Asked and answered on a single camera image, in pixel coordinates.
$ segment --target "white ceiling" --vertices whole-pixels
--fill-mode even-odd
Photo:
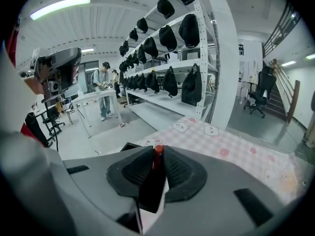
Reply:
[[[268,39],[275,29],[286,0],[226,0],[238,34]]]
[[[92,0],[48,14],[36,21],[30,14],[60,0],[29,0],[21,11],[16,65],[28,68],[32,52],[43,47],[50,52],[71,46],[94,48],[82,61],[116,57],[119,46],[136,22],[158,0]],[[270,34],[284,9],[285,0],[227,0],[238,33]]]
[[[36,21],[29,15],[60,0],[29,0],[21,11],[16,66],[28,67],[35,48],[50,52],[71,46],[94,48],[83,61],[116,57],[119,46],[136,22],[158,0],[92,0],[90,4],[70,7],[48,14]]]

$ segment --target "stair railing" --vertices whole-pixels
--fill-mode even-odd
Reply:
[[[283,87],[284,93],[289,102],[290,107],[289,111],[286,113],[286,121],[290,123],[293,118],[294,110],[296,108],[297,99],[299,97],[300,81],[295,80],[295,84],[293,87],[282,68],[278,65],[276,59],[269,62],[269,64],[273,67],[274,75],[277,77],[277,81],[279,81],[281,86]]]

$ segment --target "fluorescent light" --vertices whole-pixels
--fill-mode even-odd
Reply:
[[[92,52],[92,51],[94,51],[94,48],[84,49],[81,51],[81,53]]]
[[[307,59],[314,59],[315,58],[315,53],[314,54],[311,54],[311,55],[308,55],[306,56]]]
[[[290,61],[290,62],[288,62],[288,63],[282,64],[281,66],[292,65],[292,64],[295,64],[295,63],[296,63],[295,61]]]
[[[74,5],[86,4],[86,3],[90,3],[90,2],[91,2],[91,0],[62,0],[62,1],[53,3],[49,6],[46,6],[42,9],[32,13],[30,15],[30,17],[33,20],[36,20],[36,19],[38,19],[38,18],[40,18],[40,17],[42,17],[48,13],[53,12],[53,11],[67,8],[67,7],[74,6]]]
[[[96,67],[96,68],[86,69],[85,71],[86,71],[86,72],[87,72],[87,71],[93,71],[93,70],[96,70],[96,69],[98,69],[98,67]]]

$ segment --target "pink checkered tablecloth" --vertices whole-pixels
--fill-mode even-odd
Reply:
[[[295,155],[261,147],[194,118],[183,117],[137,143],[179,147],[234,163],[269,186],[284,204],[305,189]]]

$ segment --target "white table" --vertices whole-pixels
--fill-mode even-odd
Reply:
[[[82,103],[83,101],[95,100],[95,99],[99,99],[101,97],[106,97],[106,96],[109,96],[111,98],[111,101],[112,101],[113,106],[114,106],[115,113],[118,116],[119,125],[122,126],[123,120],[122,120],[122,116],[120,115],[120,111],[119,111],[119,108],[118,108],[118,102],[117,102],[117,98],[116,98],[116,91],[113,90],[113,89],[108,89],[108,90],[104,90],[104,91],[97,91],[97,92],[90,92],[90,93],[84,94],[83,97],[78,97],[78,98],[72,100],[71,103],[73,104],[75,112],[79,113],[77,104]],[[88,121],[89,127],[91,127],[92,125],[90,123],[90,120],[88,118],[88,115],[87,115],[87,113],[85,111],[85,108],[84,108],[83,104],[82,104],[82,108],[83,108],[83,112],[84,112],[84,114],[86,116],[86,120]],[[79,115],[79,117],[80,117],[80,120],[81,120],[81,122],[82,122],[82,124],[84,126],[84,129],[85,129],[85,131],[86,131],[86,133],[88,135],[88,138],[90,138],[91,135],[89,134],[89,132],[88,132],[88,130],[87,130],[87,128],[86,128],[86,126],[85,126],[85,124],[83,122],[83,119],[82,119],[81,115]]]

